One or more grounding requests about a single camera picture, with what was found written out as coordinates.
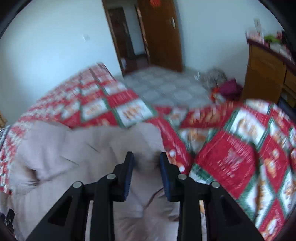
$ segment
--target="wooden cabinet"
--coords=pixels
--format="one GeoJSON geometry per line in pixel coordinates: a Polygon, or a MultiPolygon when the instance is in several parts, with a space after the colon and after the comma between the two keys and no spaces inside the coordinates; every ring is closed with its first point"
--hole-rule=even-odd
{"type": "Polygon", "coordinates": [[[287,70],[287,61],[289,60],[285,60],[279,54],[272,53],[265,46],[250,44],[249,64],[242,100],[263,99],[277,103],[282,96],[294,107],[296,103],[296,75],[290,69],[287,70]]]}

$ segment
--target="door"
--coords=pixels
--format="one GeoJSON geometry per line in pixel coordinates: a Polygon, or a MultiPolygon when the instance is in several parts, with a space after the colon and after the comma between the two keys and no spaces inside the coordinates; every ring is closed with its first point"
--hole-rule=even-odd
{"type": "Polygon", "coordinates": [[[138,0],[138,5],[151,64],[182,72],[181,43],[174,1],[138,0]]]}
{"type": "Polygon", "coordinates": [[[121,58],[133,58],[135,53],[123,8],[109,9],[109,16],[121,58]]]}

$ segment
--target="red checkered blanket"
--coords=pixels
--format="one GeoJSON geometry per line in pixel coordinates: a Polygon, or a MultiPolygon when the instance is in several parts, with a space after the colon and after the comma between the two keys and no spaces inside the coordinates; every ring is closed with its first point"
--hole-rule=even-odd
{"type": "Polygon", "coordinates": [[[154,124],[170,162],[198,182],[220,182],[266,240],[282,229],[295,203],[296,129],[274,104],[152,107],[98,64],[47,93],[10,128],[0,150],[0,191],[11,192],[9,168],[35,120],[70,128],[154,124]]]}

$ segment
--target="tile floor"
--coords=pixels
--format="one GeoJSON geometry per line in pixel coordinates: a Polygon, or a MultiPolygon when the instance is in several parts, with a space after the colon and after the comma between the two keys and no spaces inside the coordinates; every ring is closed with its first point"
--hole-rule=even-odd
{"type": "Polygon", "coordinates": [[[133,72],[122,82],[154,105],[200,108],[211,104],[210,93],[193,76],[160,67],[133,72]]]}

